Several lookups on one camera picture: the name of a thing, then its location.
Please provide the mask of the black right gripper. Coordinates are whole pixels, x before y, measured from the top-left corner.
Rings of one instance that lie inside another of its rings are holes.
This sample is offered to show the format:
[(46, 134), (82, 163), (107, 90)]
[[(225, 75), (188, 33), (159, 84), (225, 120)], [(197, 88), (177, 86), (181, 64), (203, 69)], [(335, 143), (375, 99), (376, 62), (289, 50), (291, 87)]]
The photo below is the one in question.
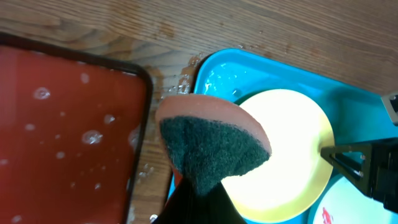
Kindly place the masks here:
[[(364, 156), (361, 162), (348, 156), (355, 152)], [(320, 149), (320, 155), (362, 194), (397, 213), (397, 138), (371, 144), (326, 146)]]

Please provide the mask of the orange green scrub sponge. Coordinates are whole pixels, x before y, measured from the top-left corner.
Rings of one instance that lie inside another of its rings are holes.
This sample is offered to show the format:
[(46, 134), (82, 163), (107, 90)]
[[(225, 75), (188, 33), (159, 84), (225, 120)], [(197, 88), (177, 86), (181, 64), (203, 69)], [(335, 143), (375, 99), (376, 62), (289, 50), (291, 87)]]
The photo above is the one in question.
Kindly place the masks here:
[(272, 149), (263, 127), (238, 105), (208, 95), (166, 97), (155, 113), (174, 171), (205, 196), (224, 178), (263, 165)]

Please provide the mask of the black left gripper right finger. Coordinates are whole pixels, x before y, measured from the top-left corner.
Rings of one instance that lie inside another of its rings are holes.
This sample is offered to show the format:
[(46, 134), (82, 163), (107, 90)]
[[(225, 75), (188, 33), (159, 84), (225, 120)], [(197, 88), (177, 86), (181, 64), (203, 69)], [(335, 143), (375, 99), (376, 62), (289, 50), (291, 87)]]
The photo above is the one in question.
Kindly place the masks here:
[(204, 223), (207, 224), (246, 224), (235, 209), (221, 183), (218, 183), (206, 196), (204, 202)]

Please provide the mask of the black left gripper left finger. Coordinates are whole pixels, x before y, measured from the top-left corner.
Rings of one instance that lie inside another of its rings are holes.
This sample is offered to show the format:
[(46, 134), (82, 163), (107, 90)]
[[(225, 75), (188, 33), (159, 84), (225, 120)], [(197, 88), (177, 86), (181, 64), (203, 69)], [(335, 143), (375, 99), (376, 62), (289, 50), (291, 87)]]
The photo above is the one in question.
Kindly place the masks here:
[(199, 224), (200, 199), (187, 179), (182, 179), (152, 224)]

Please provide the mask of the yellow-green plate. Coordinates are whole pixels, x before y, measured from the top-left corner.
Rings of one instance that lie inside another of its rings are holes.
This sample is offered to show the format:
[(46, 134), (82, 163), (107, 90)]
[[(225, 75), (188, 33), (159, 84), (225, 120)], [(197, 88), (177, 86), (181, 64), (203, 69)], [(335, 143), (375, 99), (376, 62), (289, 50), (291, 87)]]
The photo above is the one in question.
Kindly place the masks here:
[(331, 176), (332, 166), (320, 156), (323, 146), (335, 143), (329, 119), (316, 102), (293, 90), (263, 91), (240, 107), (261, 124), (272, 155), (258, 168), (227, 177), (222, 184), (245, 219), (290, 220), (313, 205)]

